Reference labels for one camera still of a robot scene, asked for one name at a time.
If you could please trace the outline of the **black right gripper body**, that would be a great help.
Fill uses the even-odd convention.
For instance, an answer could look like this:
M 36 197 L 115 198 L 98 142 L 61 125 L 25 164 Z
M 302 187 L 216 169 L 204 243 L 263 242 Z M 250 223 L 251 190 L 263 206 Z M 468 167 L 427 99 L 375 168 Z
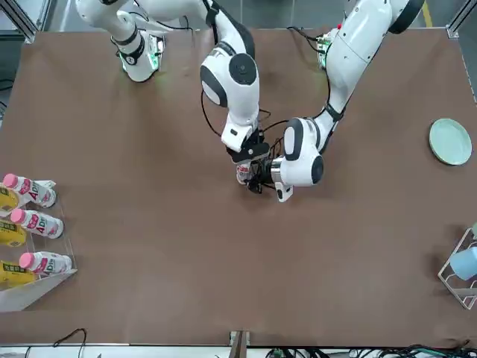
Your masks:
M 259 160 L 269 154 L 269 144 L 265 141 L 263 131 L 254 131 L 252 135 L 244 141 L 240 152 L 227 148 L 233 163 L 249 163 Z

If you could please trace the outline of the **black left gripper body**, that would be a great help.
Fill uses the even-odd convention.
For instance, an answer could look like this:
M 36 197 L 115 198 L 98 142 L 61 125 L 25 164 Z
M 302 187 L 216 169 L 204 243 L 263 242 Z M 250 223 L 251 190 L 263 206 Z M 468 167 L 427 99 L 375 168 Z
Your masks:
M 263 158 L 259 161 L 258 182 L 261 186 L 274 186 L 274 180 L 271 175 L 273 160 Z

